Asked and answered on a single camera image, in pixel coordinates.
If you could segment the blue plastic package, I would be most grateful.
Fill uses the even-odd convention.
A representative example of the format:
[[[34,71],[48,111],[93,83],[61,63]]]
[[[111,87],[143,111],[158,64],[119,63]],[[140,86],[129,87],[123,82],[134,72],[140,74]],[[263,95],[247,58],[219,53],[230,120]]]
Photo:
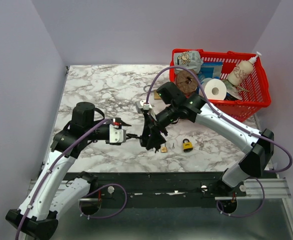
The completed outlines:
[[[220,79],[222,74],[223,62],[204,62],[201,65],[198,78],[202,81],[206,78]]]

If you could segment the brown tape roll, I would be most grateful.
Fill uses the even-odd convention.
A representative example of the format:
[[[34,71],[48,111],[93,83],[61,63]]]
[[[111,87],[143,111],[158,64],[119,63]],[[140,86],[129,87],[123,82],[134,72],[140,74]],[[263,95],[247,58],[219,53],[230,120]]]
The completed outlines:
[[[186,96],[189,96],[196,91],[198,82],[188,71],[181,70],[175,77],[175,85]]]

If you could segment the light blue wipes pack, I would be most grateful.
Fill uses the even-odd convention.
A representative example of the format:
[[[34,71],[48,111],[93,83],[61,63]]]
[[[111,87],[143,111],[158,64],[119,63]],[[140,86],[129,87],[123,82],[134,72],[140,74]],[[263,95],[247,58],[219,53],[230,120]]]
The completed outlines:
[[[202,57],[197,50],[187,50],[173,54],[173,63],[175,66],[184,67],[193,70],[198,74],[203,64]]]

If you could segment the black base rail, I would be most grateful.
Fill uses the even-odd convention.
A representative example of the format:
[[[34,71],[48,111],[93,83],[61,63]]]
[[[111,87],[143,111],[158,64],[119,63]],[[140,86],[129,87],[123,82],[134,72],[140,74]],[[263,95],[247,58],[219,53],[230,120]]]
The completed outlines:
[[[233,189],[220,186],[221,172],[80,172],[67,173],[64,180],[70,183],[77,177],[92,181],[91,192],[115,185],[113,193],[100,191],[103,209],[213,208],[218,197],[230,200],[247,195],[240,189],[244,182]]]

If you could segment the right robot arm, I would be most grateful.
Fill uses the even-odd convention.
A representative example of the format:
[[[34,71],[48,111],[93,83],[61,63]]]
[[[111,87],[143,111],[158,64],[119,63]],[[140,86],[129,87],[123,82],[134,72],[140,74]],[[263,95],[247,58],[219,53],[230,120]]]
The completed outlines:
[[[151,104],[141,100],[135,106],[144,117],[144,126],[139,138],[140,145],[147,150],[158,151],[166,143],[166,127],[177,120],[189,120],[203,125],[236,145],[245,156],[227,168],[217,183],[215,190],[228,196],[241,182],[249,177],[259,178],[274,154],[274,133],[268,129],[259,131],[251,128],[226,113],[210,105],[197,93],[186,97],[173,83],[166,82],[157,89],[162,101],[167,105],[155,114]]]

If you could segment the small brass padlock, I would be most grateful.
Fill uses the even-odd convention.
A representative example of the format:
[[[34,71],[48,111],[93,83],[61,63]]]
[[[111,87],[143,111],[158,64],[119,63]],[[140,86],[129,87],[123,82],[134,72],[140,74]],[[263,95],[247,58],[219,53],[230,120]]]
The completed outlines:
[[[167,148],[165,143],[161,145],[160,152],[161,153],[167,153],[168,152],[168,148]]]

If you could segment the white toilet paper roll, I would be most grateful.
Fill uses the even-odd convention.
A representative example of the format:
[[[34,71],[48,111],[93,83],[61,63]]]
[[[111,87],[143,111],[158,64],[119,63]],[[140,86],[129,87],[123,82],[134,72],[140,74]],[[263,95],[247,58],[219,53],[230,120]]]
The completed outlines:
[[[227,88],[220,79],[212,78],[202,84],[204,92],[209,100],[223,101],[227,95]]]

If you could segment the yellow padlock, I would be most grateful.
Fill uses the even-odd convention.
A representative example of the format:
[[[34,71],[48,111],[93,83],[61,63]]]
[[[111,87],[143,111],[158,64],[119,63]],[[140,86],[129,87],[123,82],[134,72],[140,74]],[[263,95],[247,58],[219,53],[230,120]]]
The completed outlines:
[[[182,141],[182,149],[184,153],[188,153],[193,150],[193,145],[189,139],[185,138]]]

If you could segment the red plastic basket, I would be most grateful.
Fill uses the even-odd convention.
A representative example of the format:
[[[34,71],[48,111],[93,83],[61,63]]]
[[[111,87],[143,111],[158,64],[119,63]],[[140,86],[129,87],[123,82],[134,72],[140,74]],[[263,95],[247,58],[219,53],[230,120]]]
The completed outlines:
[[[243,52],[213,52],[197,49],[204,62],[222,62],[220,78],[226,79],[231,71],[241,61],[249,60],[253,53]],[[243,122],[255,114],[261,108],[267,108],[271,104],[269,93],[269,82],[266,72],[262,66],[261,60],[258,59],[254,64],[252,73],[240,85],[245,91],[239,93],[242,100],[212,100],[219,110]]]

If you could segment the cream pump lotion bottle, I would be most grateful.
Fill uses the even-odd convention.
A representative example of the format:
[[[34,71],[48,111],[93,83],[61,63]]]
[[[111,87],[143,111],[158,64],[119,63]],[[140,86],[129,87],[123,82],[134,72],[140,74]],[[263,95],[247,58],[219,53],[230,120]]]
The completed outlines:
[[[242,60],[228,75],[227,80],[235,87],[238,87],[254,70],[254,64],[261,57],[260,52],[249,60]]]

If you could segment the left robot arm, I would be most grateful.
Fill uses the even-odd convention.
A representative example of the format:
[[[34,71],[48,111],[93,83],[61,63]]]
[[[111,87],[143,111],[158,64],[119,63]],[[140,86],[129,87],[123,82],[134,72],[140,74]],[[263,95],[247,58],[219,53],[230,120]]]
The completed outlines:
[[[37,240],[49,240],[59,220],[81,197],[93,197],[98,184],[87,174],[77,177],[60,194],[57,191],[71,166],[89,144],[105,141],[119,146],[126,142],[128,124],[119,117],[95,120],[95,113],[104,113],[90,102],[79,102],[71,120],[58,132],[50,147],[45,166],[34,187],[17,209],[11,209],[5,219],[16,228],[15,239],[29,235]]]

